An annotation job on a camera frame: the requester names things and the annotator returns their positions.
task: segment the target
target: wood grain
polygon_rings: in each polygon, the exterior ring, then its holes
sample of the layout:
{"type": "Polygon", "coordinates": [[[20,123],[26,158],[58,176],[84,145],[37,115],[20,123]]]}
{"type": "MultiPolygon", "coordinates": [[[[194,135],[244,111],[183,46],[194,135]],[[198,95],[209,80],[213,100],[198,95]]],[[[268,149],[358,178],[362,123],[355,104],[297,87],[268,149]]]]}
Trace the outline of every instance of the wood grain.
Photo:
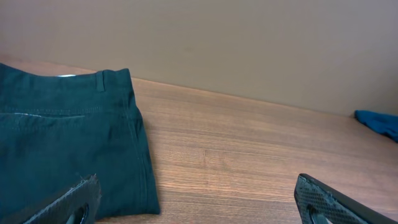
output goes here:
{"type": "MultiPolygon", "coordinates": [[[[41,75],[92,72],[0,62],[41,75]]],[[[300,223],[302,172],[398,220],[398,145],[353,118],[132,80],[162,214],[100,223],[300,223]]]]}

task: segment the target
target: folded garment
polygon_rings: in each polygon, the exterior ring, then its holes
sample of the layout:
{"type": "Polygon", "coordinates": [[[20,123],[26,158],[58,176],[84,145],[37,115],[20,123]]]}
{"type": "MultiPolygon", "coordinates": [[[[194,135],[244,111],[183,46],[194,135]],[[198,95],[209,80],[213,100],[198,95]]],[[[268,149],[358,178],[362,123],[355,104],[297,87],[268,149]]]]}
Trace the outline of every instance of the folded garment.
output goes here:
{"type": "Polygon", "coordinates": [[[373,131],[398,142],[398,116],[357,110],[355,118],[373,131]]]}
{"type": "Polygon", "coordinates": [[[97,219],[160,212],[129,70],[41,77],[0,64],[0,222],[91,174],[97,219]]]}

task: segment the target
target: dark green shorts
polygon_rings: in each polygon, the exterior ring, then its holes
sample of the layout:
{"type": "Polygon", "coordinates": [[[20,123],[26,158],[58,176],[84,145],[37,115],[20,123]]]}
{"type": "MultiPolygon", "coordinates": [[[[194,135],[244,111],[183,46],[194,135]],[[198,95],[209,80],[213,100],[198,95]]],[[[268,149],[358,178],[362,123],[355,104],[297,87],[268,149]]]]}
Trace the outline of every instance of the dark green shorts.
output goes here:
{"type": "Polygon", "coordinates": [[[0,64],[0,220],[97,174],[97,218],[160,212],[128,69],[41,77],[0,64]]]}

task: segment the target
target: wooden table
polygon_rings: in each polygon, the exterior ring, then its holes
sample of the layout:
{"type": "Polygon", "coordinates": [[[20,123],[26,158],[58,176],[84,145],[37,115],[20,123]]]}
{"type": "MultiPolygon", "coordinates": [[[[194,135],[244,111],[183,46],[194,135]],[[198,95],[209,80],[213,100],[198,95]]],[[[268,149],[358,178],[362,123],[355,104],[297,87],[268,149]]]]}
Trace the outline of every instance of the wooden table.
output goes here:
{"type": "MultiPolygon", "coordinates": [[[[93,72],[0,62],[41,75],[93,72]]],[[[100,223],[300,223],[302,172],[398,220],[398,144],[353,118],[132,80],[162,214],[100,223]]]]}

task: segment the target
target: wall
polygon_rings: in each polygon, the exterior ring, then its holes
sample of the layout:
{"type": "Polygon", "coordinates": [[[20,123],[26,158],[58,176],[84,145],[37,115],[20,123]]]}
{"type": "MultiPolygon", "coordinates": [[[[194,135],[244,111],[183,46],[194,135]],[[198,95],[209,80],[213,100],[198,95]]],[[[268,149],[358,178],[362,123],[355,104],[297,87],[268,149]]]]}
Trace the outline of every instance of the wall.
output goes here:
{"type": "Polygon", "coordinates": [[[2,0],[0,52],[349,115],[398,113],[393,0],[2,0]]]}

